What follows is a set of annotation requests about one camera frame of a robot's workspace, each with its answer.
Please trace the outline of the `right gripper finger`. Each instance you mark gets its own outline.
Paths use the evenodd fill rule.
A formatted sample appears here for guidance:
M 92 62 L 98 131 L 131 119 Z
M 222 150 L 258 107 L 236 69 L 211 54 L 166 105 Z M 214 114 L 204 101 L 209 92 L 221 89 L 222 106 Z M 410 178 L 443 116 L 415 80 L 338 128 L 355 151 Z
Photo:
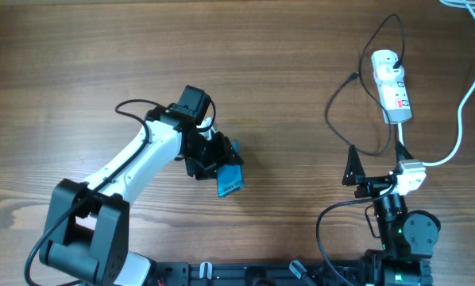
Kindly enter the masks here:
M 354 145 L 348 150 L 346 169 L 342 177 L 342 185 L 352 186 L 365 182 L 365 171 L 362 167 L 360 157 Z
M 395 145 L 395 152 L 396 152 L 396 160 L 412 160 L 413 156 L 407 151 L 405 146 L 401 142 L 396 142 Z

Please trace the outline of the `teal screen smartphone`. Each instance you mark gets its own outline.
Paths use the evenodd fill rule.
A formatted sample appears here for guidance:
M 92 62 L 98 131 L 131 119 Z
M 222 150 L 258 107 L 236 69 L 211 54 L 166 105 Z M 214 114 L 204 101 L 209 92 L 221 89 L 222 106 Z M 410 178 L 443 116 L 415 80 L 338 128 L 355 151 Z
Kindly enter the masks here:
M 241 190 L 245 187 L 245 179 L 243 173 L 244 161 L 239 164 L 225 164 L 217 170 L 217 190 L 220 198 Z

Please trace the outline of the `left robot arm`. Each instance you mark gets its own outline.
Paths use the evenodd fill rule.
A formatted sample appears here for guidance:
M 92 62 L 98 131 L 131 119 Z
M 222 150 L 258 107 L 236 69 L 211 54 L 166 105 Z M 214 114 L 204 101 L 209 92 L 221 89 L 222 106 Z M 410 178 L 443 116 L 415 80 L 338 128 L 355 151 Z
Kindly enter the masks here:
M 237 143 L 206 116 L 215 104 L 186 86 L 178 102 L 155 104 L 138 121 L 137 136 L 107 165 L 80 183 L 62 180 L 53 190 L 44 233 L 25 264 L 32 284 L 34 258 L 74 277 L 79 285 L 164 285 L 157 263 L 129 250 L 129 213 L 155 175 L 184 161 L 196 180 L 216 180 L 218 196 L 245 186 Z

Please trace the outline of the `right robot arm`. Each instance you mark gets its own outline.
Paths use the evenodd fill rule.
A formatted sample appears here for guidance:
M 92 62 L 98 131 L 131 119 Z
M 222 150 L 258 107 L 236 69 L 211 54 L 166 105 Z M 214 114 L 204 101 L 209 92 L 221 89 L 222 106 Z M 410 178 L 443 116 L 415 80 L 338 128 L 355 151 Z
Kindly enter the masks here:
M 440 221 L 422 210 L 410 211 L 405 196 L 426 178 L 424 164 L 396 143 L 396 166 L 386 176 L 367 176 L 355 146 L 349 147 L 342 183 L 355 186 L 357 199 L 371 199 L 382 249 L 369 249 L 357 263 L 357 285 L 434 283 L 430 259 L 441 230 Z

